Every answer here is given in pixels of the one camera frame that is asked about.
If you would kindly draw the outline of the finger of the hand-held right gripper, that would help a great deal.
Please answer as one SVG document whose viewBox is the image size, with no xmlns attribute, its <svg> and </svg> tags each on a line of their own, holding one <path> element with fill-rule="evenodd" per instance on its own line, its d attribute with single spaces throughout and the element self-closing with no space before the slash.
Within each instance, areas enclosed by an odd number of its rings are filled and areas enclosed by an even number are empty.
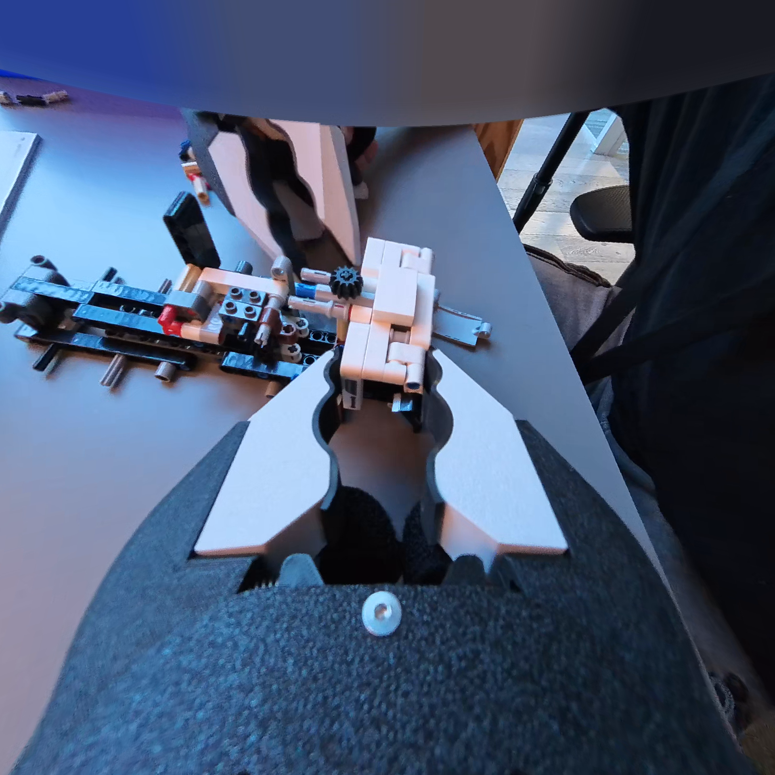
<svg viewBox="0 0 775 775">
<path fill-rule="evenodd" d="M 302 268 L 305 253 L 275 187 L 282 183 L 308 204 L 308 188 L 297 175 L 287 135 L 265 120 L 257 126 L 252 120 L 233 121 L 218 132 L 208 152 L 229 207 L 249 235 L 267 256 L 285 256 Z"/>
<path fill-rule="evenodd" d="M 319 238 L 328 229 L 350 262 L 361 262 L 360 228 L 354 186 L 342 130 L 305 121 L 268 121 L 291 148 L 297 178 L 310 194 L 302 200 L 288 183 L 276 191 L 291 219 L 291 231 L 301 241 Z"/>
</svg>

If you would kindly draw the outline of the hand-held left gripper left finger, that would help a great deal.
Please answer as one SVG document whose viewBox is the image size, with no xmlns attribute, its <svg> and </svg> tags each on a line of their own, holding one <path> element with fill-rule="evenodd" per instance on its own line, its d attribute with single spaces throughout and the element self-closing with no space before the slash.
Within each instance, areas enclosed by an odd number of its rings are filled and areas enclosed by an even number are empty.
<svg viewBox="0 0 775 775">
<path fill-rule="evenodd" d="M 339 485 L 339 351 L 320 356 L 251 419 L 195 544 L 201 557 L 312 557 Z"/>
</svg>

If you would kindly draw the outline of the black lego panel piece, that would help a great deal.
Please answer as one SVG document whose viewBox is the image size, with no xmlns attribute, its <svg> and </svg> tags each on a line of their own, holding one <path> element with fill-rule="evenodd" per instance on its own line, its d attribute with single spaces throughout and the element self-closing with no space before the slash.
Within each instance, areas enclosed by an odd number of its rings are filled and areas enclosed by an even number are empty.
<svg viewBox="0 0 775 775">
<path fill-rule="evenodd" d="M 196 197 L 179 192 L 164 213 L 163 222 L 185 264 L 200 269 L 220 267 L 218 252 Z"/>
</svg>

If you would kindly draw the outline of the grey lego panel piece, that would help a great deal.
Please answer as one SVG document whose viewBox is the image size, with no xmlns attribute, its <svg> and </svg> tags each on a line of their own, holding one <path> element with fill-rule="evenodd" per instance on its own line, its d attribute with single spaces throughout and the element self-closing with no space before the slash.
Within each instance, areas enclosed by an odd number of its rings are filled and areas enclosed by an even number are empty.
<svg viewBox="0 0 775 775">
<path fill-rule="evenodd" d="M 432 333 L 445 341 L 475 348 L 490 338 L 492 325 L 483 319 L 437 304 L 433 312 Z"/>
</svg>

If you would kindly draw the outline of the lego truck chassis model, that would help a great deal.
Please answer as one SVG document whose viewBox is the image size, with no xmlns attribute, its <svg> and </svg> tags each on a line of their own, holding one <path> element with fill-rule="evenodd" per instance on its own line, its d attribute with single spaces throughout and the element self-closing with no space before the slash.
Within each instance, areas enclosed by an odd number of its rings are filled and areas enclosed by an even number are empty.
<svg viewBox="0 0 775 775">
<path fill-rule="evenodd" d="M 191 371 L 201 358 L 222 371 L 284 387 L 330 351 L 344 409 L 364 398 L 392 403 L 415 431 L 431 346 L 436 279 L 431 249 L 369 238 L 361 266 L 332 271 L 277 257 L 267 276 L 246 262 L 236 270 L 188 263 L 159 291 L 124 285 L 108 270 L 90 285 L 70 285 L 41 256 L 2 296 L 2 323 L 16 337 L 59 350 L 112 356 L 102 384 L 120 379 L 122 360 L 155 364 L 161 381 Z"/>
</svg>

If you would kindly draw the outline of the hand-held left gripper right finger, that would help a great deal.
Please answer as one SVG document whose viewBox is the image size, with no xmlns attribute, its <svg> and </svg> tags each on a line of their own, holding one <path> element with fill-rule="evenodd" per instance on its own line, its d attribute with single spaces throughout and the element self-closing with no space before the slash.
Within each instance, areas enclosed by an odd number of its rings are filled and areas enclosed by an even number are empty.
<svg viewBox="0 0 775 775">
<path fill-rule="evenodd" d="M 511 412 L 440 350 L 425 362 L 424 532 L 485 570 L 507 553 L 561 554 L 567 541 Z"/>
</svg>

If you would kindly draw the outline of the wooden panel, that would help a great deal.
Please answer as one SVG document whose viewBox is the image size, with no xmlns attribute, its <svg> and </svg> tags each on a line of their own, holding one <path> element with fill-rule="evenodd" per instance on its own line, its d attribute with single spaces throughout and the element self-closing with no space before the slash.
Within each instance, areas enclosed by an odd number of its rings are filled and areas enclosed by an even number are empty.
<svg viewBox="0 0 775 775">
<path fill-rule="evenodd" d="M 506 161 L 518 133 L 524 123 L 523 119 L 511 121 L 493 121 L 472 124 L 488 166 L 496 181 L 499 180 Z"/>
</svg>

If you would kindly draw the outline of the person's dark jacket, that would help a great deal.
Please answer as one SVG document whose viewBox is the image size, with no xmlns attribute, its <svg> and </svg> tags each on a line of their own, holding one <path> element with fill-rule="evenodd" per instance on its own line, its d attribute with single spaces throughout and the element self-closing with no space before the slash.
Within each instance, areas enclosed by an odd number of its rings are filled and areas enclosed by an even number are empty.
<svg viewBox="0 0 775 775">
<path fill-rule="evenodd" d="M 572 355 L 773 691 L 774 76 L 615 110 L 636 268 Z"/>
</svg>

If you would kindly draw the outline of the black tripod pole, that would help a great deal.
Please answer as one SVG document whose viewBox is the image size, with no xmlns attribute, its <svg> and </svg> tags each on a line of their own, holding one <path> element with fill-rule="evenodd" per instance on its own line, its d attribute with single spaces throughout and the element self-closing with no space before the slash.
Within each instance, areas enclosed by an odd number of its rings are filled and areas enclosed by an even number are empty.
<svg viewBox="0 0 775 775">
<path fill-rule="evenodd" d="M 590 113 L 591 111 L 571 113 L 564 123 L 546 159 L 532 177 L 515 210 L 512 221 L 518 233 L 523 230 L 528 220 L 536 212 L 538 205 L 552 184 L 553 176 L 557 172 L 560 163 L 565 158 Z"/>
</svg>

